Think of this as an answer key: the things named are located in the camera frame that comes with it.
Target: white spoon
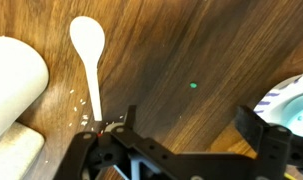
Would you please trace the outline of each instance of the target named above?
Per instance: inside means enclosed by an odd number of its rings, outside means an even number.
[[[79,16],[70,25],[70,36],[85,67],[95,121],[102,121],[98,62],[104,47],[104,32],[94,19]]]

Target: white crumb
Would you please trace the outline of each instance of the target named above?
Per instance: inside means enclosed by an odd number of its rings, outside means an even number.
[[[82,118],[85,119],[85,120],[88,120],[88,119],[89,119],[88,115],[86,115],[86,114],[83,115]]]
[[[88,121],[82,121],[82,122],[81,122],[81,125],[82,125],[82,126],[85,126],[85,125],[87,125],[87,124],[88,124]]]

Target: wooden table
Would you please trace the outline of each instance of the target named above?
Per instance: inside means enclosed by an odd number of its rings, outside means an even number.
[[[80,15],[96,19],[106,35],[102,123],[93,120],[69,36]],[[19,118],[46,139],[27,179],[52,179],[75,133],[121,121],[131,104],[138,105],[136,132],[175,153],[253,156],[233,128],[236,106],[254,107],[272,86],[303,72],[303,0],[3,0],[2,35],[34,47],[50,72],[48,88]],[[106,176],[120,178],[113,170]]]

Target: brown wooden surface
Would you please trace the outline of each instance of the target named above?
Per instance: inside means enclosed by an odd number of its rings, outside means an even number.
[[[96,19],[106,35],[104,120],[120,121],[136,104],[136,131],[175,153],[254,156],[232,127],[236,105],[254,107],[276,83],[303,72],[303,0],[0,1],[0,35],[30,44],[50,71],[48,88],[19,118],[46,139],[27,179],[52,179],[73,135],[103,125],[93,121],[69,36],[79,15]],[[90,120],[81,126],[84,114]],[[120,179],[113,170],[106,176]]]

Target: green light dot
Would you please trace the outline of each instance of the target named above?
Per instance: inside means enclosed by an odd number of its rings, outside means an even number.
[[[194,88],[197,88],[198,85],[197,85],[197,83],[190,83],[190,87],[191,87],[192,89],[194,89]]]

